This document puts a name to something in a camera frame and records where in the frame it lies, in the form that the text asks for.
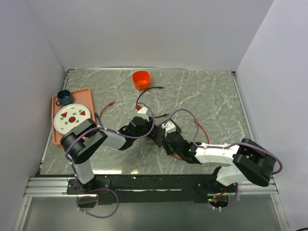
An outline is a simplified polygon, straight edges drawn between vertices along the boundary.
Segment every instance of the white wall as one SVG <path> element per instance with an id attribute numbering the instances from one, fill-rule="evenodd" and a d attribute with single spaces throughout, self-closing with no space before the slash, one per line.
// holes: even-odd
<path id="1" fill-rule="evenodd" d="M 236 81 L 256 141 L 284 164 L 275 180 L 291 230 L 308 227 L 308 1 L 274 1 Z"/>
<path id="2" fill-rule="evenodd" d="M 12 230 L 50 130 L 64 70 L 25 1 L 0 1 L 0 226 Z"/>
<path id="3" fill-rule="evenodd" d="M 65 69 L 236 70 L 273 0 L 26 0 Z"/>

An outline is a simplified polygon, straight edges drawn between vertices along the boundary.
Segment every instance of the white decorated plate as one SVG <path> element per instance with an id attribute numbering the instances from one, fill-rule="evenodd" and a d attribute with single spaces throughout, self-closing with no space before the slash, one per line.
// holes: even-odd
<path id="1" fill-rule="evenodd" d="M 58 111 L 54 116 L 53 126 L 57 132 L 65 135 L 89 118 L 91 118 L 91 112 L 85 105 L 72 103 Z"/>

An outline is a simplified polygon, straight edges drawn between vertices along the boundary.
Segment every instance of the gray marble table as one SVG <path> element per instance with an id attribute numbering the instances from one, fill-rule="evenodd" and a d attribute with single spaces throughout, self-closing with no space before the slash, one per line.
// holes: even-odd
<path id="1" fill-rule="evenodd" d="M 135 101 L 140 94 L 131 80 L 133 70 L 73 70 L 68 73 L 66 88 L 92 90 L 95 109 L 111 101 L 116 103 L 102 115 L 105 127 L 119 129 L 135 115 Z M 208 132 L 210 143 L 223 144 L 249 138 L 243 109 L 230 72 L 183 70 L 149 70 L 152 86 L 163 90 L 149 90 L 140 99 L 151 107 L 155 115 L 186 108 L 194 113 Z M 191 141 L 196 127 L 193 118 L 179 112 L 173 119 L 182 128 L 182 136 Z M 157 119 L 157 124 L 166 118 Z M 202 131 L 197 141 L 206 142 Z M 150 139 L 140 139 L 125 151 L 101 146 L 91 158 L 95 174 L 206 174 L 216 164 L 191 165 L 167 156 Z M 72 169 L 64 157 L 63 149 L 56 148 L 52 140 L 41 166 L 42 175 L 71 174 Z"/>

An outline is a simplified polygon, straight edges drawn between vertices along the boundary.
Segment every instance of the orange plastic bowl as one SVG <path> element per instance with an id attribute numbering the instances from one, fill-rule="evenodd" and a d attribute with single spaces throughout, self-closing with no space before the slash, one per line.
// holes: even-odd
<path id="1" fill-rule="evenodd" d="M 136 71 L 132 79 L 137 90 L 146 90 L 150 87 L 151 75 L 147 71 Z"/>

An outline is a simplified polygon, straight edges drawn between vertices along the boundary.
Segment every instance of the dark blue mug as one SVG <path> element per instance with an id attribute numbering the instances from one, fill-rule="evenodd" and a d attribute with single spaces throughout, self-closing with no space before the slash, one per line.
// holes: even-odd
<path id="1" fill-rule="evenodd" d="M 74 102 L 73 95 L 69 90 L 61 90 L 57 94 L 58 100 L 56 101 L 57 106 L 68 105 Z"/>

